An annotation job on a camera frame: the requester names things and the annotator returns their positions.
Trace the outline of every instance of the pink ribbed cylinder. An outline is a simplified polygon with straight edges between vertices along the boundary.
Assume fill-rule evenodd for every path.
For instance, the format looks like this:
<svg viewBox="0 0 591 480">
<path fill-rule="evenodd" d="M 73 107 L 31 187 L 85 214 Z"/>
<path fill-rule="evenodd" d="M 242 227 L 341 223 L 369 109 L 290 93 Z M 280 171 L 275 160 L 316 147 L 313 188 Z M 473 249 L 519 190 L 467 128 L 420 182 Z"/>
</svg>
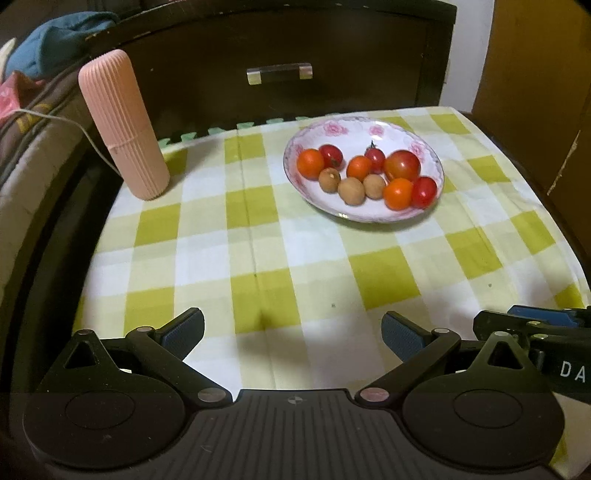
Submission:
<svg viewBox="0 0 591 480">
<path fill-rule="evenodd" d="M 78 83 L 100 136 L 131 193 L 142 200 L 160 195 L 170 174 L 123 50 L 106 53 L 80 69 Z"/>
</svg>

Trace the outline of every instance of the white cable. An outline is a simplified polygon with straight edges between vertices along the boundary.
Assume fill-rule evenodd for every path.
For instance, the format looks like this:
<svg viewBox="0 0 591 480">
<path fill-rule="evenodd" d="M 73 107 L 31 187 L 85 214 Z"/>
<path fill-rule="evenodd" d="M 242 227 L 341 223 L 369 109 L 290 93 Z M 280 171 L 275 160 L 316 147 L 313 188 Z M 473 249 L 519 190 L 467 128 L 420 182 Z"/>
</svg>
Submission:
<svg viewBox="0 0 591 480">
<path fill-rule="evenodd" d="M 39 113 L 39 112 L 36 112 L 35 110 L 27 110 L 26 108 L 15 108 L 14 111 L 28 113 L 29 115 L 36 115 L 36 116 L 40 116 L 42 118 L 48 118 L 48 119 L 52 119 L 52 120 L 61 120 L 62 122 L 66 122 L 68 124 L 73 124 L 73 125 L 77 126 L 78 128 L 80 128 L 80 130 L 82 130 L 82 133 L 84 133 L 86 135 L 86 138 L 88 139 L 88 141 L 92 145 L 92 148 L 95 149 L 97 155 L 100 158 L 102 158 L 105 161 L 105 163 L 109 167 L 111 167 L 117 175 L 119 175 L 119 177 L 121 176 L 121 173 L 119 173 L 119 170 L 117 170 L 117 168 L 109 160 L 107 160 L 105 158 L 105 156 L 99 151 L 98 147 L 92 141 L 92 139 L 91 139 L 90 135 L 88 134 L 88 132 L 86 131 L 86 129 L 82 125 L 80 125 L 78 122 L 75 122 L 74 120 L 70 120 L 69 118 L 64 118 L 62 116 L 46 115 L 45 113 Z"/>
</svg>

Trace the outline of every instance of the tomato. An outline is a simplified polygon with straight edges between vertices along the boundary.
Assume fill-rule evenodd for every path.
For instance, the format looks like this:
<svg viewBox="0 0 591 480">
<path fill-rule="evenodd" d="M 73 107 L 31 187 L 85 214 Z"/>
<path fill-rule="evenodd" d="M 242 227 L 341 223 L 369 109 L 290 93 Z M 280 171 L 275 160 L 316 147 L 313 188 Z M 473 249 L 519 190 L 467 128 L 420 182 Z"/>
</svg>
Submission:
<svg viewBox="0 0 591 480">
<path fill-rule="evenodd" d="M 322 145 L 318 151 L 324 157 L 325 168 L 336 168 L 339 170 L 343 164 L 343 153 L 334 145 Z"/>
<path fill-rule="evenodd" d="M 394 179 L 384 188 L 384 202 L 390 210 L 410 207 L 413 183 L 407 179 Z"/>
<path fill-rule="evenodd" d="M 297 171 L 308 180 L 318 180 L 322 170 L 324 170 L 324 158 L 318 150 L 309 148 L 297 157 Z"/>
<path fill-rule="evenodd" d="M 365 151 L 364 155 L 371 160 L 372 173 L 380 174 L 384 171 L 384 160 L 386 160 L 386 155 L 374 145 L 374 142 L 371 142 L 371 145 Z"/>
<path fill-rule="evenodd" d="M 421 162 L 414 153 L 398 150 L 386 158 L 384 172 L 390 181 L 393 179 L 415 181 L 421 173 Z"/>
<path fill-rule="evenodd" d="M 363 181 L 371 173 L 371 167 L 372 163 L 368 157 L 358 155 L 357 157 L 353 157 L 349 165 L 347 165 L 347 176 Z"/>
<path fill-rule="evenodd" d="M 437 184 L 431 177 L 419 177 L 413 185 L 411 205 L 415 208 L 425 209 L 432 204 L 437 195 Z"/>
</svg>

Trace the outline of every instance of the tablecloth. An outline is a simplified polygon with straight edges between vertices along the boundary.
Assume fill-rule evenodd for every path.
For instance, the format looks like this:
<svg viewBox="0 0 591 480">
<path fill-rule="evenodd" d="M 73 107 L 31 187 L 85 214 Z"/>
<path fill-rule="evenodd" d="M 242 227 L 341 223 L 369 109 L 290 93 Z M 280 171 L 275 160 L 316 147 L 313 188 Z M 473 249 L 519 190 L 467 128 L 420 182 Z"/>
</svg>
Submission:
<svg viewBox="0 0 591 480">
<path fill-rule="evenodd" d="M 483 309 L 590 303 L 555 222 L 468 119 L 444 107 L 359 114 L 415 132 L 440 157 L 444 193 L 429 215 L 361 225 L 306 203 L 282 156 L 312 119 L 168 145 L 164 195 L 143 202 L 121 188 L 75 329 L 120 337 L 196 306 L 206 333 L 186 362 L 234 396 L 241 388 L 356 391 L 400 363 L 381 341 L 388 310 L 473 339 Z M 591 415 L 560 401 L 567 430 L 553 465 L 572 476 L 591 460 Z"/>
</svg>

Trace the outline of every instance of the plate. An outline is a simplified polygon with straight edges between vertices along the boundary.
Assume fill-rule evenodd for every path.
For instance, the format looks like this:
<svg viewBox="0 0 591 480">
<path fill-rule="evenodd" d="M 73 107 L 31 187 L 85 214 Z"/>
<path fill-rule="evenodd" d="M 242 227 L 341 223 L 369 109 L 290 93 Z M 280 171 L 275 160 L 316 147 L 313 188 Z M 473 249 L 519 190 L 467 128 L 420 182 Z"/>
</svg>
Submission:
<svg viewBox="0 0 591 480">
<path fill-rule="evenodd" d="M 363 155 L 367 147 L 374 144 L 386 156 L 396 150 L 413 152 L 421 162 L 421 175 L 431 177 L 437 184 L 437 196 L 443 190 L 443 167 L 427 143 L 419 136 L 398 125 L 389 124 L 364 116 L 344 116 L 316 122 L 295 134 L 287 144 L 283 155 L 283 167 L 291 184 L 312 205 L 331 215 L 363 223 L 393 223 L 408 220 L 424 211 L 407 208 L 400 212 L 390 210 L 383 200 L 365 199 L 362 205 L 347 205 L 337 193 L 325 193 L 317 181 L 305 179 L 297 171 L 297 157 L 307 148 L 319 148 L 331 144 L 343 152 L 341 178 L 345 178 L 346 163 L 356 155 Z"/>
</svg>

